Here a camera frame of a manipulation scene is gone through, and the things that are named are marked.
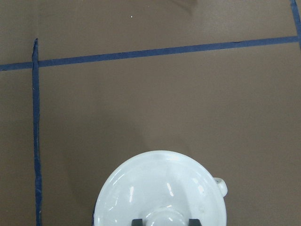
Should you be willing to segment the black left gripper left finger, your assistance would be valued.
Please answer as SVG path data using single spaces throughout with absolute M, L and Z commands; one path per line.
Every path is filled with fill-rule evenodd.
M 133 219 L 131 226 L 143 226 L 143 220 L 141 218 Z

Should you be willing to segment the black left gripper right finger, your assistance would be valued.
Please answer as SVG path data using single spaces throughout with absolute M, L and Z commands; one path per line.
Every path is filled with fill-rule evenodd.
M 200 226 L 200 220 L 196 218 L 189 219 L 189 226 Z

